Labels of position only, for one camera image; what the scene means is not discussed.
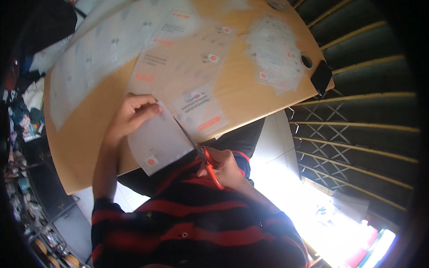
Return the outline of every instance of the orange scissors handle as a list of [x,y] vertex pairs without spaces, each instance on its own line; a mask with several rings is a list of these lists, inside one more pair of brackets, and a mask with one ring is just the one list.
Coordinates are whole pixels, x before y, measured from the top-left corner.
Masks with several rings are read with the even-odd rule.
[[208,151],[206,150],[206,148],[203,146],[204,152],[205,152],[205,157],[207,159],[207,163],[205,164],[205,168],[207,170],[207,173],[209,174],[209,176],[211,177],[211,179],[214,181],[214,183],[216,184],[216,186],[223,190],[225,189],[225,186],[223,186],[218,178],[216,177],[216,174],[213,172],[213,164],[216,164],[216,161],[213,160],[213,158],[211,157],[211,155],[208,153]]

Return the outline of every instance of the dark trousers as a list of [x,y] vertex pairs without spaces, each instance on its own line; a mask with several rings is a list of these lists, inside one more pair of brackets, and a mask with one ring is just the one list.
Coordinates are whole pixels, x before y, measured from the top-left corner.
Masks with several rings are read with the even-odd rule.
[[[203,145],[220,151],[227,149],[240,151],[251,158],[255,152],[256,143],[258,142],[264,122],[265,118],[259,119],[225,133],[217,140],[211,139],[206,141]],[[143,169],[139,168],[118,177],[118,181],[141,195],[152,197],[170,173],[191,163],[196,156],[196,150],[193,150],[150,177],[147,176]]]

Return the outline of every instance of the white floor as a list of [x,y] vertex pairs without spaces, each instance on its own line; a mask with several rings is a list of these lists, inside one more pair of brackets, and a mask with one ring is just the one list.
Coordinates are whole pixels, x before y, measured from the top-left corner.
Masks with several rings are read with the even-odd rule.
[[[255,182],[255,188],[270,199],[276,199],[279,195],[278,189],[277,191],[275,189],[282,181],[298,180],[295,147],[284,110],[266,117],[255,153],[250,159],[250,166],[252,168],[250,178]],[[91,223],[94,205],[92,188],[83,189],[75,193],[75,196],[81,199],[78,206]],[[125,212],[134,211],[147,200],[149,200],[147,196],[142,196],[118,183],[115,202]]]

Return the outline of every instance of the scissor blade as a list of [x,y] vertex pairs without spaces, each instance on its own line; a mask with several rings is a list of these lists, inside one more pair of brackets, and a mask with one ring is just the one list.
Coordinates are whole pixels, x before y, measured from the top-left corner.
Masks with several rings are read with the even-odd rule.
[[174,120],[176,120],[176,123],[179,125],[179,127],[180,127],[180,129],[183,131],[183,133],[185,133],[186,138],[188,138],[188,140],[191,142],[192,146],[196,149],[196,152],[198,153],[198,155],[199,155],[202,159],[206,160],[205,153],[204,153],[204,151],[202,150],[201,146],[200,146],[200,145],[198,145],[198,144],[193,140],[193,138],[189,135],[188,131],[186,131],[186,129],[185,129],[184,127],[182,127],[182,125],[179,123],[179,121],[177,121],[177,119],[176,119],[175,117],[173,117],[173,118],[174,118]]

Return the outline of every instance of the person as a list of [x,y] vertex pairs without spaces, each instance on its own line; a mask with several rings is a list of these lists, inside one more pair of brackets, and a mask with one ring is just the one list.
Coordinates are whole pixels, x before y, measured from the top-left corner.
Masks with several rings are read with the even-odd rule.
[[[152,95],[130,94],[106,130],[93,178],[94,267],[309,267],[290,218],[247,179],[263,119],[214,143],[244,152],[207,148],[219,163],[214,172],[225,189],[207,177],[194,151],[159,172],[164,178],[155,176],[162,183],[134,212],[113,202],[120,141],[160,112]],[[142,193],[139,188],[153,176],[125,182],[138,182],[131,186]]]

